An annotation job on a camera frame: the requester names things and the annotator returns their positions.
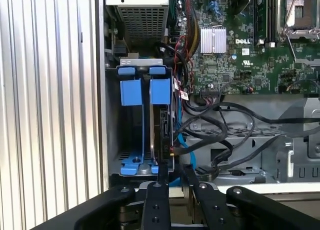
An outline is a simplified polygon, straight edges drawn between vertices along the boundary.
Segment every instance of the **side panel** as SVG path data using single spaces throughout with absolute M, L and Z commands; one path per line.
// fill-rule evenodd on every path
M 0 0 L 0 229 L 101 192 L 95 0 Z

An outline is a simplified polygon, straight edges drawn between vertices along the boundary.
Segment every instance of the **silver heatsink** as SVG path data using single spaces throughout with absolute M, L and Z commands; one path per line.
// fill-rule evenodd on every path
M 225 27 L 202 27 L 200 52 L 224 54 L 227 52 L 227 29 Z

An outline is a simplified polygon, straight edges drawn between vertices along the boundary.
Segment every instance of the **motherboard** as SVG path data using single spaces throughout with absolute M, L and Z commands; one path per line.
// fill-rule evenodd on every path
M 245 94 L 245 85 L 250 94 L 317 93 L 318 1 L 194 0 L 201 42 L 191 60 L 193 94 L 217 93 L 231 81 L 243 86 L 228 94 Z

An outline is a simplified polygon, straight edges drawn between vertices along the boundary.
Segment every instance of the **power supply vent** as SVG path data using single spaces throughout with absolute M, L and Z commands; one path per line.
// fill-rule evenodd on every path
M 167 6 L 118 6 L 117 9 L 133 43 L 162 40 L 168 18 Z

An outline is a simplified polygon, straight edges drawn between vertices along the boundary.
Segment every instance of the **cpu socket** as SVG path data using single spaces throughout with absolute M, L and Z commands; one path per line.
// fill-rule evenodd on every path
M 320 0 L 277 0 L 277 12 L 277 30 L 282 42 L 287 38 L 319 39 Z

